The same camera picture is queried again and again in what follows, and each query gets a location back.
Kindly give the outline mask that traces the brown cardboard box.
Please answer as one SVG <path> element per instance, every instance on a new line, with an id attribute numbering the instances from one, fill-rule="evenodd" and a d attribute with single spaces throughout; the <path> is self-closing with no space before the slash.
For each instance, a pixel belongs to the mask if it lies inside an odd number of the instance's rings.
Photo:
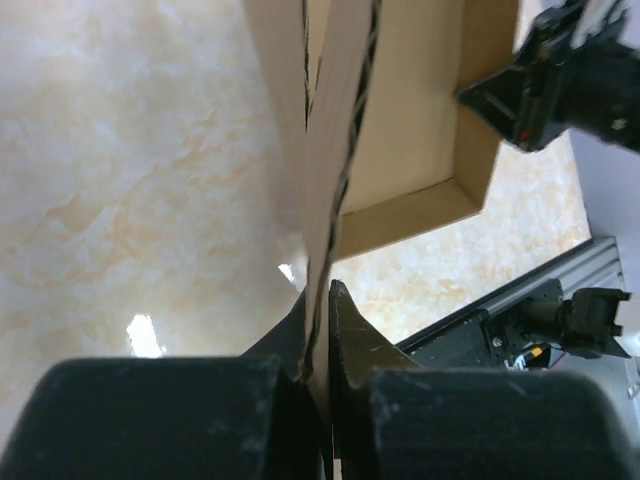
<path id="1" fill-rule="evenodd" d="M 499 137 L 457 94 L 512 56 L 516 1 L 247 1 L 308 256 L 298 375 L 324 387 L 333 262 L 476 214 Z"/>

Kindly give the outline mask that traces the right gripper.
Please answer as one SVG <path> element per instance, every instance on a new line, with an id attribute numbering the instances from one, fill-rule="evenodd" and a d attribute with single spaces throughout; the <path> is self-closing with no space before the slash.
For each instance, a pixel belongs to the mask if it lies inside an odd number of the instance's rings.
<path id="1" fill-rule="evenodd" d="M 569 128 L 639 148 L 639 50 L 621 41 L 628 1 L 566 1 L 537 15 L 513 61 L 458 102 L 504 140 L 542 150 Z"/>

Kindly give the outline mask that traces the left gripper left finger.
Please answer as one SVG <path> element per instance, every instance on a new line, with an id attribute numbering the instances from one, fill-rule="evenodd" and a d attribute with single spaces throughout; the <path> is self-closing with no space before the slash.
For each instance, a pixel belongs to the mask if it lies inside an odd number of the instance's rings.
<path id="1" fill-rule="evenodd" d="M 305 302 L 245 354 L 78 358 L 37 382 L 9 438 L 13 479 L 325 479 L 295 381 Z"/>

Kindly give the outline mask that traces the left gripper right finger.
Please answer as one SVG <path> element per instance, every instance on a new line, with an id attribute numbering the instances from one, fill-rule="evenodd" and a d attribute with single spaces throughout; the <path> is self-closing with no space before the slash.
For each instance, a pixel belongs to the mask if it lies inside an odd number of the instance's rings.
<path id="1" fill-rule="evenodd" d="M 570 372 L 424 368 L 329 293 L 331 403 L 345 479 L 626 479 L 604 391 Z"/>

